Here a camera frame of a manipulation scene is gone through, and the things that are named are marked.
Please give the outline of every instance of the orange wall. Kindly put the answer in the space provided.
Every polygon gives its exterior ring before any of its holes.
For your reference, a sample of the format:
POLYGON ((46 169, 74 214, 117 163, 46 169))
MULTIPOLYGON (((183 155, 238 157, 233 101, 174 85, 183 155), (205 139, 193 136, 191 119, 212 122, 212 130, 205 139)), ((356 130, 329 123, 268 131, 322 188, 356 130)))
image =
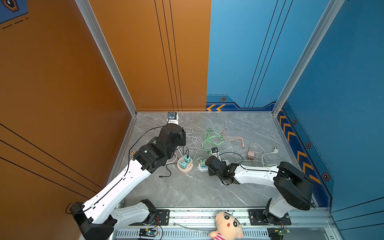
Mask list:
POLYGON ((28 10, 0 24, 0 123, 95 184, 0 125, 0 157, 79 193, 0 159, 1 239, 76 239, 64 209, 105 186, 131 116, 75 1, 28 10))
POLYGON ((138 111, 202 111, 210 0, 90 0, 138 111))

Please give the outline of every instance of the black mounting plate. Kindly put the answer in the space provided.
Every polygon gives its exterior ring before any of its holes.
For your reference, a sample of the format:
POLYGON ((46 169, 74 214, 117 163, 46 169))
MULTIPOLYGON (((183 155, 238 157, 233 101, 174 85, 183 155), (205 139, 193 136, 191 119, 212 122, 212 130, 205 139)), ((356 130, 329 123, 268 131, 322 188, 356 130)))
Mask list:
MULTIPOLYGON (((169 223, 169 209, 156 209, 156 215, 159 217, 159 225, 167 226, 169 223)), ((155 218, 153 225, 156 225, 157 218, 155 218)), ((143 223, 137 222, 131 224, 131 226, 144 226, 143 223)))
MULTIPOLYGON (((270 225, 266 222, 266 216, 263 214, 264 209, 249 209, 248 215, 249 220, 251 221, 252 226, 256 225, 270 225)), ((282 218, 284 225, 291 225, 291 219, 289 218, 288 213, 286 213, 282 218)))

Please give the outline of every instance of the plush toy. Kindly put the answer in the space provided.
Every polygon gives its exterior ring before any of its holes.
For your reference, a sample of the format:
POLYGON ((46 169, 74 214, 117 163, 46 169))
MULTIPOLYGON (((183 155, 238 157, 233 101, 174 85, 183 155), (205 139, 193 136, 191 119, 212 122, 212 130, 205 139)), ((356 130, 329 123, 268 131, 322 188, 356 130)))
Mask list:
POLYGON ((234 240, 243 237, 243 229, 239 221, 227 212, 216 215, 217 231, 209 233, 214 240, 234 240))

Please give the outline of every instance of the black cable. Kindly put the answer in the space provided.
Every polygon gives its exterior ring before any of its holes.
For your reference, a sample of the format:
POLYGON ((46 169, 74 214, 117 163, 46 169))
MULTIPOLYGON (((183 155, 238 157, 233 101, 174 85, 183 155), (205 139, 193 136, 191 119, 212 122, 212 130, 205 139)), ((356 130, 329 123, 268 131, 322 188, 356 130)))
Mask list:
POLYGON ((220 181, 221 181, 221 183, 224 184, 225 186, 229 186, 229 184, 225 184, 225 183, 223 182, 223 180, 220 179, 220 181))
MULTIPOLYGON (((57 184, 57 185, 59 185, 60 187, 64 187, 63 185, 58 184, 57 182, 54 182, 54 181, 52 181, 52 180, 50 180, 50 179, 48 179, 48 178, 46 178, 46 177, 43 177, 43 176, 41 176, 41 175, 39 175, 39 174, 37 174, 37 173, 35 173, 35 172, 32 172, 31 170, 28 170, 28 169, 26 169, 25 167, 22 167, 22 166, 20 166, 20 165, 17 165, 16 163, 11 162, 11 161, 9 161, 9 160, 3 158, 3 157, 0 157, 0 158, 3 159, 3 160, 6 161, 6 162, 12 163, 12 164, 15 165, 15 166, 18 166, 18 167, 20 167, 20 168, 22 168, 22 169, 24 169, 24 170, 27 170, 27 171, 29 171, 30 173, 33 173, 34 175, 37 175, 37 176, 39 176, 39 177, 42 177, 42 178, 44 178, 45 180, 48 180, 48 181, 50 181, 50 182, 53 182, 54 184, 57 184)), ((89 197, 84 196, 83 194, 80 194, 80 193, 78 193, 78 192, 75 192, 75 191, 72 190, 72 189, 69 189, 69 188, 67 188, 67 187, 64 187, 64 188, 65 188, 65 189, 68 189, 69 191, 72 191, 72 192, 74 192, 74 193, 77 193, 77 194, 79 194, 80 196, 83 196, 83 197, 89 199, 89 197)))
POLYGON ((159 240, 161 240, 163 238, 163 235, 164 235, 164 230, 163 228, 161 227, 161 225, 159 225, 159 227, 161 228, 161 238, 159 240))
POLYGON ((145 133, 143 133, 140 137, 139 137, 139 139, 132 145, 132 147, 129 149, 129 153, 128 153, 128 167, 127 167, 127 171, 125 172, 125 174, 124 174, 124 176, 127 174, 127 172, 128 172, 128 169, 129 169, 129 163, 130 163, 130 159, 129 159, 129 155, 131 154, 131 150, 132 150, 132 148, 133 148, 133 146, 135 146, 136 145, 136 143, 147 133, 147 132, 149 132, 150 130, 153 130, 153 129, 156 129, 156 128, 159 128, 159 127, 154 127, 154 128, 151 128, 151 129, 149 129, 149 130, 147 130, 145 133))
POLYGON ((187 157, 189 157, 189 149, 187 149, 187 150, 184 151, 184 146, 183 146, 183 156, 184 156, 184 155, 187 155, 187 157))
MULTIPOLYGON (((129 149, 129 153, 128 153, 128 156, 129 156, 129 154, 131 153, 131 150, 132 150, 132 148, 133 148, 133 146, 135 146, 136 145, 136 143, 147 133, 147 132, 149 132, 150 130, 153 130, 153 129, 156 129, 156 128, 159 128, 159 127, 154 127, 154 128, 151 128, 151 129, 149 129, 149 130, 147 130, 145 133, 143 133, 140 137, 139 137, 139 139, 132 145, 132 147, 129 149)), ((129 169, 129 163, 130 163, 130 161, 131 160, 129 160, 128 159, 128 165, 127 165, 127 170, 126 170, 126 172, 124 173, 124 177, 125 177, 125 175, 127 175, 127 173, 129 172, 128 171, 128 169, 129 169)), ((96 205, 98 202, 100 202, 100 200, 101 199, 103 199, 103 197, 105 197, 116 185, 118 185, 119 184, 119 182, 122 180, 122 178, 120 178, 120 180, 115 184, 115 185, 113 185, 101 198, 99 198, 95 203, 94 203, 94 205, 96 205)))
POLYGON ((167 169, 168 172, 169 172, 169 176, 159 176, 159 177, 170 177, 170 176, 172 175, 171 171, 168 169, 168 165, 171 165, 171 164, 177 164, 177 162, 166 164, 166 169, 167 169))
POLYGON ((242 161, 239 163, 240 167, 242 167, 243 169, 245 170, 248 170, 248 171, 259 171, 259 172, 275 172, 275 171, 271 171, 271 170, 261 170, 261 169, 248 169, 248 168, 245 168, 241 165, 241 163, 244 161, 244 158, 243 156, 241 156, 240 154, 238 154, 237 152, 223 152, 223 153, 220 153, 220 155, 224 154, 224 153, 234 153, 234 154, 237 154, 241 157, 242 161))
MULTIPOLYGON (((223 152, 223 153, 219 154, 219 156, 222 155, 222 154, 224 154, 224 153, 234 153, 234 154, 239 155, 239 156, 241 157, 241 159, 242 159, 242 161, 239 163, 239 165, 240 165, 240 167, 242 167, 242 168, 245 169, 245 170, 250 170, 250 171, 262 171, 262 172, 275 172, 275 171, 270 171, 270 170, 257 170, 257 169, 248 169, 248 168, 245 168, 245 167, 243 167, 243 166, 241 165, 241 163, 244 161, 243 156, 241 156, 240 154, 238 154, 238 153, 236 153, 236 152, 223 152)), ((289 179, 286 178, 283 174, 280 174, 280 173, 278 173, 278 172, 275 172, 275 173, 277 173, 278 175, 282 176, 284 179, 286 179, 287 181, 289 181, 289 179)), ((304 199, 311 205, 311 207, 316 208, 316 207, 311 203, 311 201, 309 201, 309 200, 304 196, 304 194, 303 194, 299 189, 297 189, 297 187, 293 184, 293 182, 291 182, 291 181, 289 181, 289 182, 296 188, 296 190, 303 196, 303 198, 304 198, 304 199)))
POLYGON ((66 164, 64 164, 63 162, 59 161, 57 158, 53 157, 52 155, 50 155, 49 153, 47 153, 46 151, 42 150, 41 148, 39 148, 38 146, 36 146, 35 144, 31 143, 30 141, 26 140, 25 138, 23 138, 22 136, 20 136, 19 134, 15 133, 14 131, 12 131, 11 129, 7 128, 6 126, 4 126, 3 124, 0 123, 0 126, 6 128, 8 131, 12 132, 13 134, 15 134, 16 136, 20 137, 21 139, 23 139, 24 141, 26 141, 27 143, 31 144, 32 146, 34 146, 35 148, 39 149, 40 151, 42 151, 43 153, 47 154, 48 156, 50 156, 51 158, 55 159, 56 161, 58 161, 59 163, 61 163, 62 165, 66 166, 67 168, 71 169, 72 171, 74 171, 75 173, 79 174, 80 176, 82 176, 83 178, 87 179, 88 181, 90 181, 91 183, 93 183, 94 185, 100 187, 99 185, 97 185, 96 183, 92 182, 91 180, 89 180, 88 178, 86 178, 85 176, 81 175, 80 173, 78 173, 77 171, 75 171, 74 169, 72 169, 71 167, 67 166, 66 164))
POLYGON ((83 212, 88 211, 89 209, 91 209, 91 207, 89 207, 88 209, 86 209, 86 210, 84 210, 84 211, 81 211, 81 212, 75 212, 75 213, 67 212, 67 209, 68 209, 68 207, 69 207, 71 204, 73 204, 73 202, 71 202, 70 204, 68 204, 68 206, 65 208, 65 213, 66 213, 66 214, 70 214, 70 215, 82 214, 83 212))
POLYGON ((88 188, 88 187, 86 187, 86 186, 82 185, 81 183, 79 183, 79 182, 77 182, 77 181, 73 180, 72 178, 68 177, 67 175, 64 175, 64 174, 62 174, 61 172, 57 171, 56 169, 53 169, 52 167, 50 167, 50 166, 48 166, 48 165, 46 165, 46 164, 44 164, 44 163, 40 162, 40 161, 39 161, 39 160, 37 160, 36 158, 34 158, 34 157, 31 157, 30 155, 26 154, 25 152, 23 152, 23 151, 21 151, 21 150, 19 150, 19 149, 15 148, 15 147, 13 147, 12 145, 10 145, 10 144, 8 144, 8 143, 4 142, 3 140, 1 140, 1 139, 0 139, 0 142, 2 142, 2 143, 4 143, 4 144, 6 144, 6 145, 10 146, 11 148, 13 148, 13 149, 15 149, 15 150, 17 150, 17 151, 21 152, 22 154, 26 155, 27 157, 30 157, 30 158, 32 158, 33 160, 37 161, 38 163, 41 163, 41 164, 43 164, 44 166, 48 167, 49 169, 52 169, 52 170, 54 170, 54 171, 55 171, 55 172, 57 172, 58 174, 61 174, 61 175, 63 175, 64 177, 66 177, 66 178, 68 178, 68 179, 70 179, 70 180, 74 181, 75 183, 77 183, 77 184, 80 184, 81 186, 85 187, 86 189, 88 189, 88 190, 91 190, 91 191, 92 191, 92 192, 94 192, 94 193, 97 193, 97 192, 95 192, 94 190, 92 190, 92 189, 90 189, 90 188, 88 188))

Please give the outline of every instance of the marble floor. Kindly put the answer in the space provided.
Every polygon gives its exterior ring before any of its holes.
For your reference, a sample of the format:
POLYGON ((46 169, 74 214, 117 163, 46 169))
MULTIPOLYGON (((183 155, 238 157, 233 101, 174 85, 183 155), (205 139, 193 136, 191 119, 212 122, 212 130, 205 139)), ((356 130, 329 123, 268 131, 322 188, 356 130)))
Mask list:
MULTIPOLYGON (((128 147, 125 152, 123 161, 119 167, 121 171, 128 163, 129 149, 137 139, 148 129, 161 126, 166 123, 166 113, 139 113, 134 125, 132 135, 129 139, 128 147)), ((221 131, 223 127, 227 128, 228 136, 241 136, 244 138, 245 151, 248 151, 250 143, 255 142, 262 146, 266 152, 271 152, 273 147, 279 149, 278 154, 267 154, 265 159, 268 163, 279 164, 281 161, 292 163, 283 139, 274 123, 270 112, 240 112, 240 113, 180 113, 179 125, 182 127, 190 127, 192 120, 193 133, 201 141, 204 140, 204 134, 212 127, 221 131)), ((150 139, 158 136, 159 129, 149 131, 134 146, 133 151, 146 144, 150 139)), ((246 153, 242 151, 242 142, 237 139, 231 141, 232 147, 226 151, 237 152, 246 159, 246 153)), ((229 144, 222 143, 219 151, 228 148, 229 144)), ((252 145, 252 151, 262 151, 256 145, 252 145)), ((209 156, 205 151, 190 151, 189 155, 193 159, 202 157, 207 159, 209 156)), ((241 160, 238 155, 225 154, 222 159, 228 159, 229 162, 241 160)), ((147 179, 139 183, 133 191, 125 197, 125 206, 137 204, 142 199, 149 199, 156 207, 225 207, 225 206, 253 206, 264 207, 269 198, 278 194, 278 191, 272 187, 258 184, 231 184, 223 185, 218 177, 209 176, 208 172, 200 172, 196 169, 197 163, 194 165, 192 172, 188 174, 181 173, 176 169, 176 164, 168 165, 168 169, 172 172, 170 177, 159 178, 159 175, 168 175, 169 172, 165 167, 158 168, 147 179)))

